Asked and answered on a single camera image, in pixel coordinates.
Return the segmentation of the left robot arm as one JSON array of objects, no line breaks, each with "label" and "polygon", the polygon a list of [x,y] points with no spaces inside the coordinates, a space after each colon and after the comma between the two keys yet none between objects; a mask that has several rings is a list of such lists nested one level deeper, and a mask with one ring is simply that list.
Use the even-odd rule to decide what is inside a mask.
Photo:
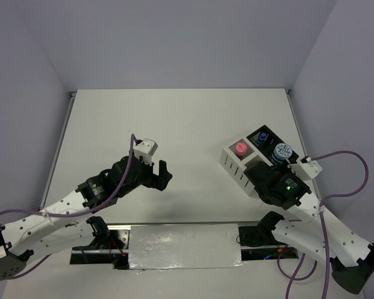
[{"label": "left robot arm", "polygon": [[72,247],[117,249],[123,255],[126,238],[112,232],[96,213],[140,186],[164,191],[173,176],[165,161],[158,170],[155,174],[151,163],[126,156],[40,211],[18,210],[22,219],[0,223],[0,281],[21,278],[29,273],[29,263],[40,265]]}]

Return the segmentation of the pink-capped pen tube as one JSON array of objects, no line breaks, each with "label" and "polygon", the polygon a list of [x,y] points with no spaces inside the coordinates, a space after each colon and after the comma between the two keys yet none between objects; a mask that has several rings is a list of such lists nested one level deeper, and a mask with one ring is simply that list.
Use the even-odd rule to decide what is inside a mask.
[{"label": "pink-capped pen tube", "polygon": [[247,153],[247,145],[243,142],[238,142],[236,144],[234,153],[238,157],[244,157]]}]

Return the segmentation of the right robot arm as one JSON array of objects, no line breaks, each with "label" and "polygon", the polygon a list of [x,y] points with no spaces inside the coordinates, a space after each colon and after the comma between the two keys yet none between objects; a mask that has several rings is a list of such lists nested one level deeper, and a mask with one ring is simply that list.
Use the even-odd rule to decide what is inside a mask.
[{"label": "right robot arm", "polygon": [[300,226],[279,213],[268,212],[258,223],[266,244],[291,245],[329,266],[332,278],[344,290],[359,294],[374,272],[374,243],[360,237],[332,214],[304,182],[322,171],[316,161],[269,166],[258,161],[244,174],[266,204],[281,207],[301,221]]}]

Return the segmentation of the small blue-capped bottle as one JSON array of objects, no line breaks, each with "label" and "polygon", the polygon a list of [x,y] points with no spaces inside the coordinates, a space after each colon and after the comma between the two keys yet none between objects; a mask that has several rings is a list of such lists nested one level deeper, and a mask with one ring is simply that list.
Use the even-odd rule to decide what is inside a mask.
[{"label": "small blue-capped bottle", "polygon": [[259,143],[264,143],[267,140],[268,134],[265,132],[262,132],[258,137]]}]

